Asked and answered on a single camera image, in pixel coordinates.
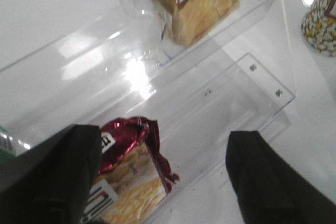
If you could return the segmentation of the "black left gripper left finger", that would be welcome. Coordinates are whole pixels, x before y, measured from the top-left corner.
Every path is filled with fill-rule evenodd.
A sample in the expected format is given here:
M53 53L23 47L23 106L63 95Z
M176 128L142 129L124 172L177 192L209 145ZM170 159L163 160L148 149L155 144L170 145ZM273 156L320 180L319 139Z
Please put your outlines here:
M79 223L98 174L101 131L69 125L1 163L1 223Z

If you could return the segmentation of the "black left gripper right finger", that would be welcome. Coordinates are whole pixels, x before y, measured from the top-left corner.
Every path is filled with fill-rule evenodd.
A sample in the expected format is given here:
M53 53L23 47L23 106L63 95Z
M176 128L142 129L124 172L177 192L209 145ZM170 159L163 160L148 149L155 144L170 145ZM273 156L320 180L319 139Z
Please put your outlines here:
M335 223L335 203L286 163L258 131L232 131L225 164L244 223Z

